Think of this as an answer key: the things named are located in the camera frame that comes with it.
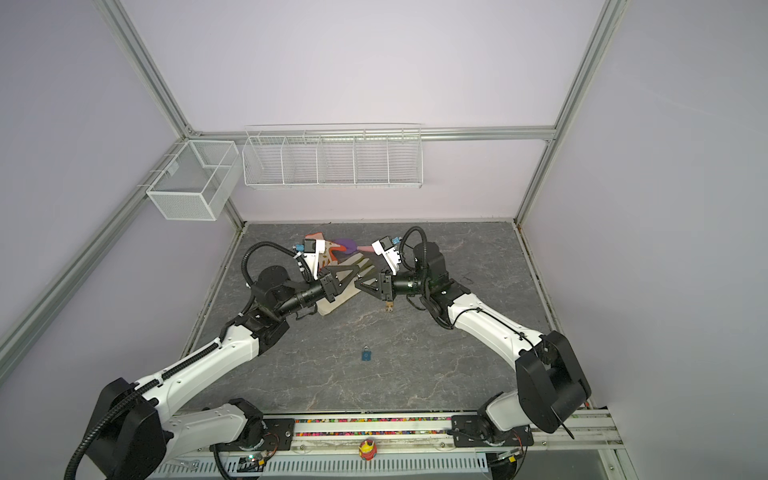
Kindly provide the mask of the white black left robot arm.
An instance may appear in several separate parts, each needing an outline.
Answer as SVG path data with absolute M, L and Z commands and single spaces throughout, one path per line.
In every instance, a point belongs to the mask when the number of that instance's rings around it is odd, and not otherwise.
M 216 444 L 257 446 L 265 435 L 263 414 L 236 398 L 193 414 L 180 409 L 236 367 L 274 346 L 287 319 L 321 300 L 333 302 L 359 276 L 356 265 L 331 265 L 305 282 L 292 281 L 282 266 L 248 277 L 246 306 L 219 335 L 176 363 L 134 382 L 118 378 L 97 400 L 84 436 L 65 468 L 76 476 L 90 459 L 109 479 L 145 479 L 163 463 Z

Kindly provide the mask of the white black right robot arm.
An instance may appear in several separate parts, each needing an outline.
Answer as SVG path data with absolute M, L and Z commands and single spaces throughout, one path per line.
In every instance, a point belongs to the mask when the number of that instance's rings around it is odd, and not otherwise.
M 592 394 L 569 340 L 558 331 L 525 327 L 491 308 L 450 276 L 436 243 L 417 244 L 411 265 L 404 260 L 404 247 L 388 237 L 375 241 L 372 251 L 387 267 L 356 280 L 356 287 L 385 302 L 398 296 L 418 297 L 440 327 L 475 337 L 515 373 L 513 389 L 478 409 L 478 424 L 467 437 L 500 445 L 521 427 L 535 426 L 548 434 L 563 427 Z

